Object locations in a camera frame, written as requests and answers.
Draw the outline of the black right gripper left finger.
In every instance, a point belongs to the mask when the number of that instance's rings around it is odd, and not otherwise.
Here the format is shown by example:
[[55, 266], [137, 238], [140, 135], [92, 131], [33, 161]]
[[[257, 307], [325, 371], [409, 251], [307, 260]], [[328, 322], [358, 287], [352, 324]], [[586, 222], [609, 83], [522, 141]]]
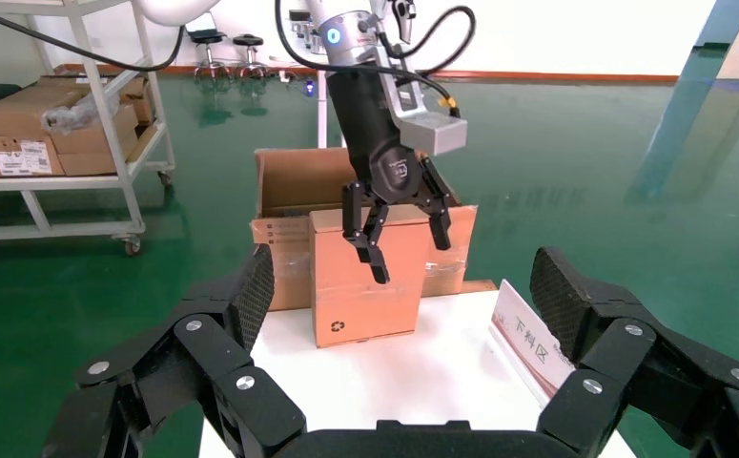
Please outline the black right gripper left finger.
[[190, 290], [159, 325], [85, 363], [61, 405], [45, 457], [139, 457], [186, 406], [237, 457], [273, 457], [303, 435], [299, 407], [252, 357], [275, 291], [271, 249]]

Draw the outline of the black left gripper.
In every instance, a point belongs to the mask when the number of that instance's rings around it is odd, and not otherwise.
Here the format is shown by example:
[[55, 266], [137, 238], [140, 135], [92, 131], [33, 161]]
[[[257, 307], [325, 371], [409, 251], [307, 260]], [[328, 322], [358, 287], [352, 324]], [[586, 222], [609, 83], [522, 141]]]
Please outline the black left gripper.
[[[400, 143], [400, 129], [377, 73], [336, 72], [327, 77], [327, 85], [358, 179], [342, 188], [342, 234], [356, 248], [359, 261], [369, 265], [374, 281], [387, 284], [390, 277], [379, 247], [387, 203], [412, 197], [429, 217], [436, 249], [447, 251], [451, 191], [429, 157], [418, 163], [415, 152]], [[366, 218], [361, 213], [365, 190], [373, 194]]]

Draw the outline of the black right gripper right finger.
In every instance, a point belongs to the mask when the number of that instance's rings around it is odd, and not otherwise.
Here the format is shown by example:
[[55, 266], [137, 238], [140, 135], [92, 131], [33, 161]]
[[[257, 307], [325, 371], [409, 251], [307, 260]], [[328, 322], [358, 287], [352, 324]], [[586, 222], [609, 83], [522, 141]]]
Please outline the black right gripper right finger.
[[739, 361], [669, 329], [555, 247], [536, 252], [530, 293], [573, 365], [539, 417], [541, 434], [595, 457], [633, 407], [693, 457], [739, 457]]

